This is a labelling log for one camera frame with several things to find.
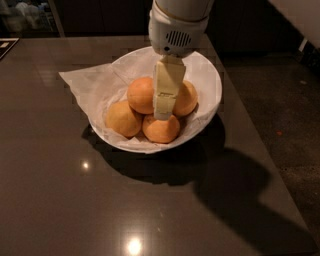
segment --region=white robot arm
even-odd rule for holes
[[[153,0],[149,37],[163,55],[154,75],[154,116],[167,120],[185,74],[182,58],[190,55],[204,33],[214,0]]]

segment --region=dark table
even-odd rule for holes
[[[219,71],[224,95],[201,134],[152,155],[94,134],[58,72],[149,45],[143,36],[22,39],[0,62],[0,255],[315,252],[206,36],[199,52]]]

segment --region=glossy tabletop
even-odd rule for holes
[[[149,45],[144,36],[21,39],[0,62],[0,255],[315,252],[206,36],[199,52],[220,73],[223,101],[201,134],[151,155],[94,134],[58,72]]]

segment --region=white bowl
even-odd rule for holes
[[[130,152],[156,153],[177,147],[201,132],[215,115],[222,96],[219,73],[212,63],[198,52],[183,59],[187,70],[185,79],[195,86],[198,93],[198,107],[186,118],[186,125],[178,138],[169,144],[149,142],[142,133],[127,139],[104,125],[107,108],[113,102],[126,99],[126,89],[131,81],[142,76],[153,77],[154,66],[161,58],[152,47],[130,52],[112,63],[112,71],[105,82],[96,88],[89,101],[89,109],[97,113],[93,118],[89,111],[89,121],[97,135],[108,144]]]

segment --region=floor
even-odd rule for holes
[[[289,53],[222,62],[320,248],[320,77]]]

